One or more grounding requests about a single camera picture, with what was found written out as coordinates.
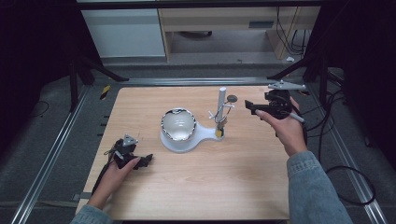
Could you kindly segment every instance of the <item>hand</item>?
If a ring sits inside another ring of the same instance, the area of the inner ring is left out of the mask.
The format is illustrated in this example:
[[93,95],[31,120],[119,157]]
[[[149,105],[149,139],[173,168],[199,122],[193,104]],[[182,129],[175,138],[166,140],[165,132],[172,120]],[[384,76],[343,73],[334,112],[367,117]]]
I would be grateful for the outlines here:
[[[290,100],[297,108],[299,107],[293,98],[290,97]],[[275,129],[277,137],[285,147],[286,153],[288,153],[289,156],[301,151],[307,151],[304,141],[303,126],[300,121],[290,116],[285,119],[276,119],[261,110],[256,110],[256,114]]]
[[120,187],[122,181],[134,169],[139,161],[140,157],[135,158],[129,161],[122,169],[119,169],[115,162],[111,162],[96,192],[88,201],[88,204],[103,209],[108,197]]

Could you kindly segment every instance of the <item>denim sleeve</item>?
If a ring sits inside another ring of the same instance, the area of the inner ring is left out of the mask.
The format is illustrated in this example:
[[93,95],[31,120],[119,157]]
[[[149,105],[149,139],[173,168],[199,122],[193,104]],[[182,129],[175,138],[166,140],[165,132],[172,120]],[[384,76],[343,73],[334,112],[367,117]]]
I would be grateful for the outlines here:
[[288,160],[290,221],[298,223],[352,223],[347,210],[310,151]]
[[113,220],[102,210],[85,204],[71,221],[71,224],[111,224]]

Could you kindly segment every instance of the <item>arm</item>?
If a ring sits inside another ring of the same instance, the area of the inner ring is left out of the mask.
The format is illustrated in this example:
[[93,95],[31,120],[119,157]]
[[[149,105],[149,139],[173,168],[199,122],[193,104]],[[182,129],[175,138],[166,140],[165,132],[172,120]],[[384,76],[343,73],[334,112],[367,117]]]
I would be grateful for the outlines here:
[[275,119],[260,110],[256,114],[275,129],[290,156],[287,166],[291,223],[352,223],[329,177],[307,150],[302,124],[291,117]]
[[102,211],[110,195],[117,191],[125,177],[134,169],[140,158],[129,161],[122,169],[112,162],[100,181],[96,192],[72,220],[77,223],[112,223],[111,218]]

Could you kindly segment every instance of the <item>white bowl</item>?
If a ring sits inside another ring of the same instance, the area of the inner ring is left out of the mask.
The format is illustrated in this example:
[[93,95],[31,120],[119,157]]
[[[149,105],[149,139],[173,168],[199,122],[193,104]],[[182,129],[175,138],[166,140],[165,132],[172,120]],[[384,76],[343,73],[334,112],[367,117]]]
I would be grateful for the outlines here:
[[187,109],[174,108],[163,115],[161,120],[163,133],[173,141],[187,141],[195,131],[195,116]]

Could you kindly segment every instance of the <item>table top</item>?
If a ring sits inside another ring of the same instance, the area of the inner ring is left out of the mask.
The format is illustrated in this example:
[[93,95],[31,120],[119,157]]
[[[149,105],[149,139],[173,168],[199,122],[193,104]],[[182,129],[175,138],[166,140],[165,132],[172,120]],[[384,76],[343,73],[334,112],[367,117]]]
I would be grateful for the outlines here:
[[[91,192],[106,156],[126,133],[139,143],[136,156],[154,154],[148,167],[132,171],[105,211],[116,220],[289,219],[286,161],[274,130],[245,109],[245,100],[267,104],[266,86],[230,86],[234,103],[222,141],[205,141],[177,154],[160,139],[163,114],[184,107],[215,127],[219,87],[123,88],[114,104],[85,192]],[[87,200],[80,200],[79,208]]]

